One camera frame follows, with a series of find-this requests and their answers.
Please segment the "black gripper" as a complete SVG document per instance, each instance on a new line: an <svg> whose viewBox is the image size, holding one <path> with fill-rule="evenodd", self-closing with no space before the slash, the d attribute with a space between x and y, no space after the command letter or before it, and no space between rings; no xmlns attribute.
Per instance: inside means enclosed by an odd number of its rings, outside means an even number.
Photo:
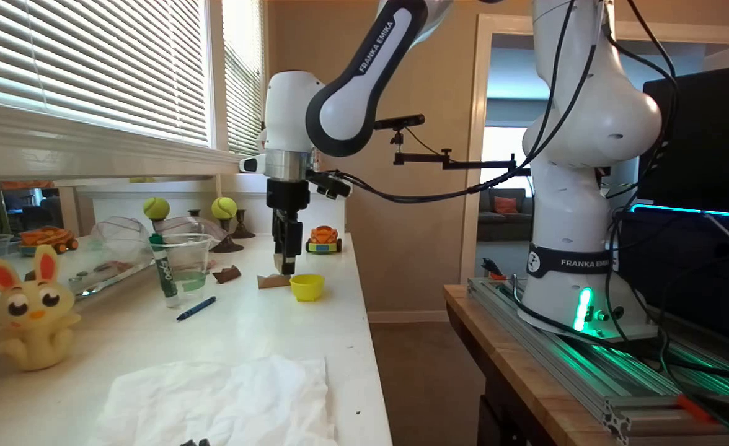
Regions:
<svg viewBox="0 0 729 446"><path fill-rule="evenodd" d="M271 178L265 204L273 211L276 267L280 274L293 274L294 258L303 250L303 222L298 212L309 204L309 189L304 182L290 183Z"/></svg>

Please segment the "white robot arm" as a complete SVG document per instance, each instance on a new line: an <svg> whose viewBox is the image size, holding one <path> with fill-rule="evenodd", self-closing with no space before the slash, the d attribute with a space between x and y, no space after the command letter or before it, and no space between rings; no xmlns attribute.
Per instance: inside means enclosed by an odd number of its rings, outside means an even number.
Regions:
<svg viewBox="0 0 729 446"><path fill-rule="evenodd" d="M276 267L294 269L298 212L316 186L337 182L309 158L352 156L375 131L378 102L402 56L426 39L452 0L381 0L348 66L319 82L277 71L265 95L265 204ZM549 105L524 137L536 186L533 237L518 318L551 333L598 340L647 338L652 322L612 269L611 209L598 170L644 153L659 137L655 100L633 87L616 43L616 0L533 0L536 71Z"/></svg>

